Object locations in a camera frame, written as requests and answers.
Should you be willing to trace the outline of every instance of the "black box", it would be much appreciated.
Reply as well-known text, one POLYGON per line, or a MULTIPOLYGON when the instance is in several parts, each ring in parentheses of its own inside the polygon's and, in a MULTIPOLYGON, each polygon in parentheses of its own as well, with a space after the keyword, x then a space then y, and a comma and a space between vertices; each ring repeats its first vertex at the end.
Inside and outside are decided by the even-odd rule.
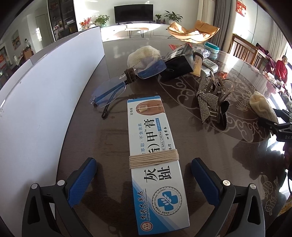
POLYGON ((165 57, 166 69, 160 73, 162 80, 168 81, 194 71, 194 56, 192 47, 186 43, 165 57))

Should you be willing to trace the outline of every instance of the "potted plant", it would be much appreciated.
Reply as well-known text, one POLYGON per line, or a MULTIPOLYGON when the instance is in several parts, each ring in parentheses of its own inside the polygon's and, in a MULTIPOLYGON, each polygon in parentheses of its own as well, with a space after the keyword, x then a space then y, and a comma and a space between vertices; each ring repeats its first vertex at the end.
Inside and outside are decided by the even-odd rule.
POLYGON ((175 14, 174 12, 170 13, 169 11, 166 11, 166 12, 167 14, 165 14, 164 16, 169 19, 169 25, 174 21, 180 22, 183 19, 183 17, 179 14, 175 14))
POLYGON ((98 15, 96 20, 94 21, 94 24, 100 27, 107 26, 106 22, 109 20, 109 18, 110 17, 107 15, 98 15))
POLYGON ((156 14, 155 16, 157 17, 156 23, 161 24, 161 20, 160 20, 161 14, 156 14))
POLYGON ((90 21, 91 21, 91 17, 88 17, 87 19, 84 19, 84 21, 81 21, 80 22, 81 29, 87 29, 90 24, 90 21))

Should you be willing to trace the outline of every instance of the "teal lid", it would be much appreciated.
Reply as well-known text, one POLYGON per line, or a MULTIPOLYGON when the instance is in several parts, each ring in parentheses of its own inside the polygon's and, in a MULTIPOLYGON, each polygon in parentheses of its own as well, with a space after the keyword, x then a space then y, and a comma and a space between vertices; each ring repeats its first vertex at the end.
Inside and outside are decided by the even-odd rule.
POLYGON ((209 43, 209 42, 206 42, 205 46, 208 46, 208 47, 213 48, 215 50, 220 50, 220 48, 217 45, 214 45, 214 44, 209 43))

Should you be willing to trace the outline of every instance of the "woman in red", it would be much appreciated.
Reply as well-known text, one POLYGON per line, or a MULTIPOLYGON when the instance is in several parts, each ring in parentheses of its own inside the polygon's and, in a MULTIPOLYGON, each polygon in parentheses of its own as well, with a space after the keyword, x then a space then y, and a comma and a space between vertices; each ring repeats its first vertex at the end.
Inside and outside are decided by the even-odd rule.
POLYGON ((283 56, 282 60, 277 61, 275 73, 275 79, 283 81, 285 84, 288 80, 288 71, 286 68, 286 64, 288 64, 288 59, 286 56, 283 56))

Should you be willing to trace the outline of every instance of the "orange lounge chair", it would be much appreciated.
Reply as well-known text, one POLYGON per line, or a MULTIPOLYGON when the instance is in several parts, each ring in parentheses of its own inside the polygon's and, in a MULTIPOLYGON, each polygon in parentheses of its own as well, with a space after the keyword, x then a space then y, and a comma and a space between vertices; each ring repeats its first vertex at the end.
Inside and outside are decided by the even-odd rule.
POLYGON ((187 30, 176 22, 167 28, 169 33, 177 39, 191 43, 202 43, 213 37, 220 28, 197 20, 193 29, 187 30))

